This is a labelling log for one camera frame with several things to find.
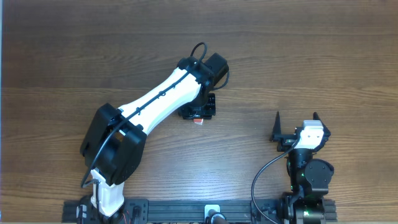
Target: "black mounting rail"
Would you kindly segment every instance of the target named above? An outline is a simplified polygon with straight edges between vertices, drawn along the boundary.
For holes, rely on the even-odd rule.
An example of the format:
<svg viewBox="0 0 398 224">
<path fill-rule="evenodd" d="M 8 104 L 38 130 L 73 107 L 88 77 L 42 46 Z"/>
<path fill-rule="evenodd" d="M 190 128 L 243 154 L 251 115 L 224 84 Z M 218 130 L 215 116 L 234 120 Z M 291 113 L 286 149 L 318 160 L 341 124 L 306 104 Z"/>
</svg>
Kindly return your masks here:
<svg viewBox="0 0 398 224">
<path fill-rule="evenodd" d="M 279 200 L 256 201 L 264 213 L 275 219 Z M 148 201 L 137 198 L 125 199 L 121 209 L 125 211 L 126 222 L 131 224 L 204 223 L 205 205 L 219 205 L 221 213 L 229 223 L 271 224 L 258 213 L 250 200 Z M 325 217 L 327 222 L 337 222 L 333 200 L 325 200 Z M 89 224 L 103 221 L 98 216 L 97 209 L 91 204 L 90 196 L 85 196 L 80 201 L 64 203 L 62 222 Z M 124 223 L 124 217 L 114 223 Z"/>
</svg>

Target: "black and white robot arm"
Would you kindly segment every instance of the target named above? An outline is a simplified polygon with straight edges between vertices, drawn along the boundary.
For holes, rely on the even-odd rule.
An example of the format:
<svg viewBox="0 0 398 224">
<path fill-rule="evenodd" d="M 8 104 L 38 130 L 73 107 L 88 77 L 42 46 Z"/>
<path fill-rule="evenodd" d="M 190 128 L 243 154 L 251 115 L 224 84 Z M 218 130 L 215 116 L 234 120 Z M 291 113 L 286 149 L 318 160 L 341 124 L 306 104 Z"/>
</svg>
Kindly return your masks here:
<svg viewBox="0 0 398 224">
<path fill-rule="evenodd" d="M 193 53 L 202 44 L 205 51 L 197 60 Z M 88 167 L 81 186 L 94 184 L 91 202 L 104 218 L 120 215 L 124 181 L 139 165 L 147 135 L 162 120 L 175 110 L 183 119 L 215 115 L 215 95 L 209 92 L 229 68 L 217 53 L 202 63 L 205 53 L 206 44 L 199 43 L 166 81 L 146 95 L 117 109 L 105 104 L 96 112 L 80 148 Z M 89 174 L 93 179 L 86 182 Z"/>
</svg>

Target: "wood surface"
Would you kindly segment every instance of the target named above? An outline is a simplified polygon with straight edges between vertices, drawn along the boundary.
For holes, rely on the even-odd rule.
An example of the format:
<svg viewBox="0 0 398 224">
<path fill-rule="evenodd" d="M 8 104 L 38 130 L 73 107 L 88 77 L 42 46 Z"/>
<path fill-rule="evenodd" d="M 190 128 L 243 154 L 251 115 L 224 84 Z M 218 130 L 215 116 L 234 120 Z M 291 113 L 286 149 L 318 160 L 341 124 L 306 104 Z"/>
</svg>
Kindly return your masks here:
<svg viewBox="0 0 398 224">
<path fill-rule="evenodd" d="M 217 115 L 169 116 L 149 135 L 124 195 L 250 199 L 278 155 L 276 111 L 293 133 L 317 111 L 332 132 L 316 155 L 336 169 L 341 221 L 398 221 L 398 2 L 389 0 L 4 0 L 1 215 L 59 222 L 86 171 L 95 111 L 163 82 L 198 42 L 228 60 Z M 257 198 L 290 189 L 278 161 Z"/>
</svg>

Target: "small orange object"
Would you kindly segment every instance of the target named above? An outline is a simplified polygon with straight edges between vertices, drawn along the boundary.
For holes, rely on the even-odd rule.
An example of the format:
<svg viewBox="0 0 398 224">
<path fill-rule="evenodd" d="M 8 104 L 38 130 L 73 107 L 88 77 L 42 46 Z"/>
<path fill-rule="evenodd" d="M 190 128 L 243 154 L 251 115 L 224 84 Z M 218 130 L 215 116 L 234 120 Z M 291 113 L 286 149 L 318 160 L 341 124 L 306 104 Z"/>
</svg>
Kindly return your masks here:
<svg viewBox="0 0 398 224">
<path fill-rule="evenodd" d="M 203 118 L 200 118 L 200 119 L 194 119 L 193 120 L 193 122 L 195 123 L 195 124 L 199 124 L 199 125 L 203 125 Z"/>
</svg>

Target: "wooden tabletop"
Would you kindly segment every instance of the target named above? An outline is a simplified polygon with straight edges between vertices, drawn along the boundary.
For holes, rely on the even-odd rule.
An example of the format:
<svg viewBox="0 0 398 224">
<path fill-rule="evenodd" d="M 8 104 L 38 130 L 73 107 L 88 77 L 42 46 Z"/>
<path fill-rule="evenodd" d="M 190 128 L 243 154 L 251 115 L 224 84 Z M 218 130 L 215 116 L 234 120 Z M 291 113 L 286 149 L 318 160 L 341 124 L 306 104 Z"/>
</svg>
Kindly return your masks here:
<svg viewBox="0 0 398 224">
<path fill-rule="evenodd" d="M 95 111 L 138 99 L 205 41 L 231 70 L 217 115 L 203 126 L 176 114 L 161 122 L 125 196 L 249 200 L 255 174 L 279 154 L 268 141 L 276 112 L 291 134 L 317 111 L 332 135 L 315 157 L 335 167 L 326 197 L 339 219 L 397 221 L 397 9 L 387 0 L 4 0 L 2 220 L 59 222 L 65 200 L 92 192 L 80 188 L 79 148 Z M 257 198 L 290 190 L 284 163 L 263 173 Z"/>
</svg>

